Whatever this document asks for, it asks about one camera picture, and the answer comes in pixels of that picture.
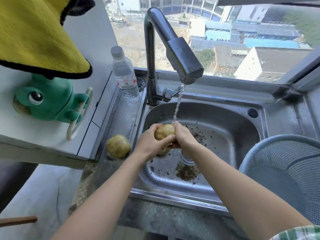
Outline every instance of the yellow towel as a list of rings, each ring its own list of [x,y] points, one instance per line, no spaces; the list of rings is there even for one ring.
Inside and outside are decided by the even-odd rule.
[[[50,77],[89,77],[90,63],[62,27],[77,1],[0,0],[0,65]]]

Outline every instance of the yellow fabric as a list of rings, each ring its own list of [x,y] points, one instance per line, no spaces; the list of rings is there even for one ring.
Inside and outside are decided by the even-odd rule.
[[[0,60],[59,72],[87,72],[90,64],[60,24],[69,2],[0,0]]]

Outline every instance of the forearm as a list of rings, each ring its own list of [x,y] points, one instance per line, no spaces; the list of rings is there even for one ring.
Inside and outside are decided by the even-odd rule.
[[[109,239],[142,168],[143,155],[133,153],[61,226],[52,240]]]
[[[281,231],[311,225],[284,200],[206,147],[193,145],[190,156],[251,240],[267,240]]]

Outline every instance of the white cabinet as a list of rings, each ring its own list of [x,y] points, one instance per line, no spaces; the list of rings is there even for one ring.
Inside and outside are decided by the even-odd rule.
[[[94,1],[96,6],[93,9],[83,16],[68,16],[64,24],[74,44],[93,67],[91,77],[72,80],[76,93],[85,92],[88,87],[93,88],[91,105],[76,137],[71,141],[66,140],[69,124],[40,121],[18,114],[12,107],[14,90],[25,84],[30,79],[30,74],[0,66],[0,151],[6,150],[6,157],[16,157],[14,152],[10,153],[9,145],[35,152],[64,155],[66,158],[90,157],[116,88],[114,78],[110,76],[110,49],[117,45],[117,41],[103,0]],[[26,158],[14,159],[32,161]]]

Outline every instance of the wooden stick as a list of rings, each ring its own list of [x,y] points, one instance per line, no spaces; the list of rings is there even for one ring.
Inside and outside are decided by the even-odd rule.
[[[0,227],[33,223],[33,222],[36,222],[37,220],[38,220],[37,216],[3,218],[3,219],[0,219]]]

